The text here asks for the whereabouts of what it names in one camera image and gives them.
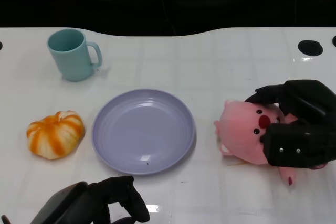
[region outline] white table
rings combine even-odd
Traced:
[[[135,177],[155,224],[330,224],[336,219],[336,166],[298,171],[288,188],[276,168],[230,165],[217,147],[213,121],[224,100],[244,100],[258,87],[318,79],[336,91],[334,28],[233,28],[186,37],[116,37],[83,30],[99,44],[103,66],[83,82],[62,80],[46,47],[59,28],[0,28],[0,214],[30,223],[48,198],[79,181],[122,174],[97,158],[91,127],[116,95],[156,88],[181,98],[197,126],[193,154],[165,173]],[[320,42],[303,55],[297,44]],[[26,127],[60,110],[78,112],[87,129],[77,151],[48,161],[27,149]],[[110,206],[115,221],[127,213]]]

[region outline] stuffed animal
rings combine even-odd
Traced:
[[[291,123],[297,118],[291,114],[284,116],[275,105],[263,106],[249,102],[227,100],[224,111],[215,121],[216,134],[221,139],[223,155],[234,155],[249,163],[268,164],[260,143],[270,123]],[[283,180],[292,185],[296,181],[296,170],[279,167]]]

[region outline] teal mug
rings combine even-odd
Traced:
[[[48,48],[58,70],[69,81],[82,81],[93,74],[93,68],[101,66],[102,56],[98,45],[86,42],[85,35],[75,29],[57,31],[48,39]],[[98,55],[98,63],[92,63],[88,46]]]

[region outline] pumpkin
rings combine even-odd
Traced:
[[[27,129],[28,148],[36,155],[55,159],[68,155],[84,135],[84,125],[74,111],[59,111]]]

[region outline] plate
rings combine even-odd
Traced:
[[[120,172],[161,172],[189,151],[195,123],[187,106],[175,96],[139,89],[109,101],[98,113],[92,142],[102,160]]]

